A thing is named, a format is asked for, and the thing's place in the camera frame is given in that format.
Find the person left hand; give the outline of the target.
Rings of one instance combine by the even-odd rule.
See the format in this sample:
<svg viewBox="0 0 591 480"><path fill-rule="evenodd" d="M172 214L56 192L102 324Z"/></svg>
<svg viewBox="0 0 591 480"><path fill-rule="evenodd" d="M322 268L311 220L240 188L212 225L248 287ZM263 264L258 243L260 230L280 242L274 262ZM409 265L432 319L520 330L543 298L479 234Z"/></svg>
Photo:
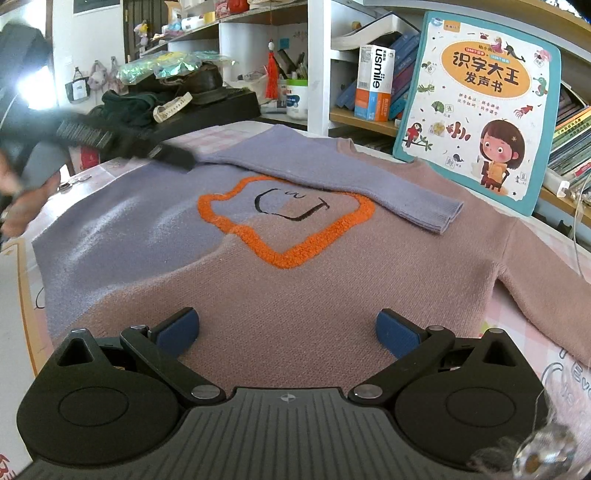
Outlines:
<svg viewBox="0 0 591 480"><path fill-rule="evenodd" d="M1 153L1 194L13 198L5 213L1 215L2 234L7 238L22 235L39 215L48 199L57 192L60 180L60 173L56 172L41 187L24 191L4 153Z"/></svg>

